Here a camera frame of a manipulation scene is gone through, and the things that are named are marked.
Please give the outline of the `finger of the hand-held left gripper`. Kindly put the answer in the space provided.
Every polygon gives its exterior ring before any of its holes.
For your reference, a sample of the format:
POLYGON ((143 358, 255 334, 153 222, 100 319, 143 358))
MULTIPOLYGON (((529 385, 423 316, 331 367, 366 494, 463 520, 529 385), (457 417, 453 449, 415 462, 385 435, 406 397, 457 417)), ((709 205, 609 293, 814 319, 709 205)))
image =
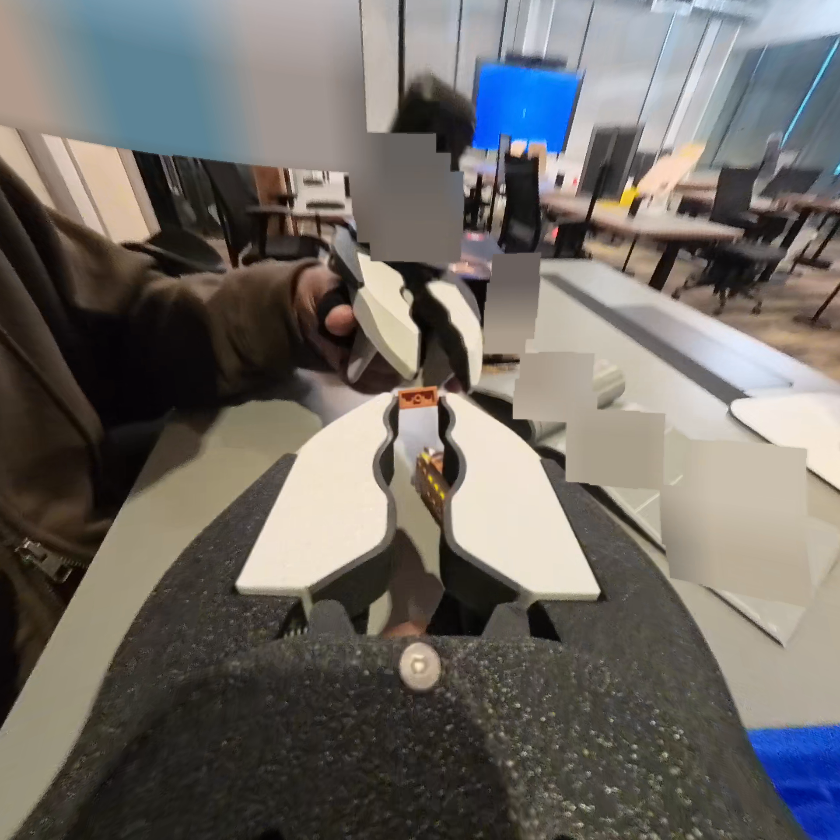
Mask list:
POLYGON ((452 380, 470 392, 482 375, 484 344, 480 310, 458 276, 440 276, 413 290, 411 315, 421 334, 416 383, 445 386, 452 380))
POLYGON ((405 281, 381 261, 357 261, 350 268, 353 315, 358 332, 347 366, 348 381, 357 383, 376 355, 403 381, 415 379, 420 367, 421 333, 405 299, 405 281))

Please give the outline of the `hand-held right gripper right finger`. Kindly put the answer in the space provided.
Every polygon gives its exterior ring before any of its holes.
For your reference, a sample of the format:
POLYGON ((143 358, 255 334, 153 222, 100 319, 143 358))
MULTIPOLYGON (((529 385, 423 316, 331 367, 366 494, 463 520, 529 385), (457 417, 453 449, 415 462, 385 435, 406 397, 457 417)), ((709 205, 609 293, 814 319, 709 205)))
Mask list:
POLYGON ((438 402, 441 575, 462 602, 595 602, 601 588, 537 452, 460 394, 438 402))

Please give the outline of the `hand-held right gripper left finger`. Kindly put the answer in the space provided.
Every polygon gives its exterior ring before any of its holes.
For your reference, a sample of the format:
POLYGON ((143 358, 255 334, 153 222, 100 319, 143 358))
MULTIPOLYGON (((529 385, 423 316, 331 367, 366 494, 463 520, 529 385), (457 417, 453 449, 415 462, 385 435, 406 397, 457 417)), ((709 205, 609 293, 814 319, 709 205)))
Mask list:
POLYGON ((390 488, 400 409, 386 392, 317 432, 292 460, 235 586, 242 595, 373 601, 389 573, 390 488))

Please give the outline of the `brown toy brick model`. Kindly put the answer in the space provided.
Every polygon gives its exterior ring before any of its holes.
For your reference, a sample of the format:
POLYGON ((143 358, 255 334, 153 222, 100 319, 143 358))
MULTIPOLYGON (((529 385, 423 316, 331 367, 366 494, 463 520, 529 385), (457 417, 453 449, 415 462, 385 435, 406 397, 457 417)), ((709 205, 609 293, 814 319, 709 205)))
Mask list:
POLYGON ((413 486, 426 509, 439 527, 445 519, 445 503, 449 493, 449 483, 445 477, 445 453, 430 447, 424 447, 416 457, 413 486))

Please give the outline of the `person's left forearm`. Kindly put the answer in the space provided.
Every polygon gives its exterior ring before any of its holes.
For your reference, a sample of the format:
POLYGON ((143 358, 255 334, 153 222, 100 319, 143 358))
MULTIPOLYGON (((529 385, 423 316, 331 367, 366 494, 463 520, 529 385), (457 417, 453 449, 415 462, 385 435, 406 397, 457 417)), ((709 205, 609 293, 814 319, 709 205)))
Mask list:
POLYGON ((321 261, 181 277, 137 263, 121 313, 125 373, 158 406, 226 403, 282 382, 315 354, 301 294, 321 261))

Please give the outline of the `grey desk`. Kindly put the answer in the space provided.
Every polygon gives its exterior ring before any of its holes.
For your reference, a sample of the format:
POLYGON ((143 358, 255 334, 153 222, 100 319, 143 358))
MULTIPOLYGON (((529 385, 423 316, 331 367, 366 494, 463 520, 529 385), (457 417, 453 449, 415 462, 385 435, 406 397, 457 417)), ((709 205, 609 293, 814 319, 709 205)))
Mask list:
MULTIPOLYGON (((141 392, 139 396, 131 398, 128 406, 129 411, 137 412, 142 417, 146 417, 146 411, 156 413, 162 409, 164 408, 141 392)), ((153 557, 152 549, 160 547, 161 539, 155 538, 153 531, 163 529, 165 533, 172 532, 175 522, 183 522, 184 516, 188 515, 192 509, 207 512, 209 510, 207 499, 218 501, 220 494, 231 496, 233 490, 238 488, 238 484, 244 483, 245 478, 257 479, 259 474, 256 473, 256 467, 268 468, 268 455, 280 455, 280 444, 290 442, 306 444, 308 441, 300 435, 293 437, 292 433, 282 431, 278 416, 272 416, 271 422, 263 428, 250 427, 247 430, 243 428, 236 430, 221 426, 224 432, 224 436, 221 436, 217 432, 218 424, 224 423, 230 412, 230 406, 166 409, 166 412, 159 417, 158 430, 151 430, 146 442, 139 444, 137 449, 140 459, 139 474, 134 478, 128 495, 115 511, 112 524, 100 548, 107 539, 112 525, 118 520, 119 511, 126 501, 154 487, 164 476, 178 469, 180 465, 190 464, 196 459, 202 463, 207 451, 222 452, 227 460, 212 463, 206 475, 199 474, 200 478, 205 479, 203 484, 197 481, 196 476, 192 476, 189 484, 179 487, 180 494, 169 499, 168 512, 156 511, 152 517, 144 520, 143 529, 135 529, 134 543, 143 545, 143 554, 140 554, 140 549, 136 549, 136 556, 133 557, 129 545, 125 543, 122 546, 121 561, 109 564, 111 568, 119 569, 122 575, 120 583, 108 589, 111 597, 114 597, 118 591, 128 593, 137 590, 136 576, 139 574, 141 565, 149 565, 153 557)), ((86 573, 94 564, 96 554, 86 573)))

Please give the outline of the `person's left hand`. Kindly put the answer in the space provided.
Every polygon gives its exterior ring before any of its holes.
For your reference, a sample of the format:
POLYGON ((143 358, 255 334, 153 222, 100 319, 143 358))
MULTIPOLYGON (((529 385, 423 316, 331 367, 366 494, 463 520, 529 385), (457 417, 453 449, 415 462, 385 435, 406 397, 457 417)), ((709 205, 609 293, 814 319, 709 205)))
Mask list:
POLYGON ((359 331, 352 306, 340 303, 324 318, 319 316, 322 299, 340 287, 341 282, 341 278, 322 262, 304 269, 297 278, 292 300, 305 343, 344 384, 358 392, 375 394, 403 387, 406 380, 379 354, 355 382, 350 381, 350 351, 359 331))

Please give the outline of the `blue television screen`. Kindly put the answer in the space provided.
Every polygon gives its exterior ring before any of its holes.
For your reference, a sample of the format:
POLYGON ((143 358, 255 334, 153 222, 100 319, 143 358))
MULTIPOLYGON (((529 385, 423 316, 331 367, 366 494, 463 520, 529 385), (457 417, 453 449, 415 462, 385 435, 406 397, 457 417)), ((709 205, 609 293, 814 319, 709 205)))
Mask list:
POLYGON ((484 63, 476 82, 478 151, 496 151, 502 135, 538 142, 547 152, 566 151, 585 74, 567 70, 484 63))

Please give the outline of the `black office chair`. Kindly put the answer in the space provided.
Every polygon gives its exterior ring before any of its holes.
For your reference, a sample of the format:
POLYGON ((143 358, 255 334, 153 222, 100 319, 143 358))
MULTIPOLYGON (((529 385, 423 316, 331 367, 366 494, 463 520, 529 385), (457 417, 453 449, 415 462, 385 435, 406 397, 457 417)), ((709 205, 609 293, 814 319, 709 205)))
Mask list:
POLYGON ((540 161, 508 150, 503 174, 506 202, 498 246, 505 254, 535 252, 543 237, 540 161))
POLYGON ((739 228, 742 235, 709 250, 705 282, 717 299, 715 316, 721 315, 727 303, 737 297, 751 300, 751 314, 759 315, 763 307, 759 283, 773 274, 786 254, 773 242, 783 233, 787 217, 752 210, 758 173, 756 168, 724 167, 718 177, 710 220, 739 228))

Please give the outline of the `wooden table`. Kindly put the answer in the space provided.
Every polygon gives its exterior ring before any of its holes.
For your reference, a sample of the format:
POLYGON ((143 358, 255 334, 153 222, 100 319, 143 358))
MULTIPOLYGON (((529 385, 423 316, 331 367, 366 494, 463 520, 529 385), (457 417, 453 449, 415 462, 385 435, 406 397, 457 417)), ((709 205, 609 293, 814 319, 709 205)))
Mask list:
POLYGON ((731 243, 743 236, 739 227, 712 223, 704 218, 642 210, 631 217, 624 207, 610 208, 558 190, 541 195, 540 202, 546 210, 574 222, 587 223, 589 228, 663 245, 662 255, 648 282, 649 287, 657 291, 664 289, 682 248, 731 243))

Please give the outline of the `white board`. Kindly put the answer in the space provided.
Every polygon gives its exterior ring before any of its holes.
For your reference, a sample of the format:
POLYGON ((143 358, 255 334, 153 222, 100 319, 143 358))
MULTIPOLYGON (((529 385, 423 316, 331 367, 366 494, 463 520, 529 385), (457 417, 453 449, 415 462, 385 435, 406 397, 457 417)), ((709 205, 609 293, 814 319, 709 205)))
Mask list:
POLYGON ((839 395, 830 392, 744 397, 730 414, 772 445, 802 448, 807 468, 839 489, 839 395))

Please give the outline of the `person's brown jacket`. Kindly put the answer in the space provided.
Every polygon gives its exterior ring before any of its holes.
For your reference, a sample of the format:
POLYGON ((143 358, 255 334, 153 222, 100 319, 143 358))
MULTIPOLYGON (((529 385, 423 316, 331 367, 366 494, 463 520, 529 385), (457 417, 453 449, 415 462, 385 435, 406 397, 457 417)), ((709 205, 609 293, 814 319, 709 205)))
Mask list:
POLYGON ((160 425, 120 359, 147 256, 43 204, 5 161, 1 197, 2 722, 160 425))

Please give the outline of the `blue storage bin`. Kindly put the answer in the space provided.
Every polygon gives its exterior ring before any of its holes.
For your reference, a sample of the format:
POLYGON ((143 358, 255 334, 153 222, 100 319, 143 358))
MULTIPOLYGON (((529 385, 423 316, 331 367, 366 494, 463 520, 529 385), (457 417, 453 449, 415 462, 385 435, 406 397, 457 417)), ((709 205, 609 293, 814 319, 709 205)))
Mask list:
POLYGON ((766 728, 749 740, 780 798, 810 838, 839 838, 839 726, 766 728))

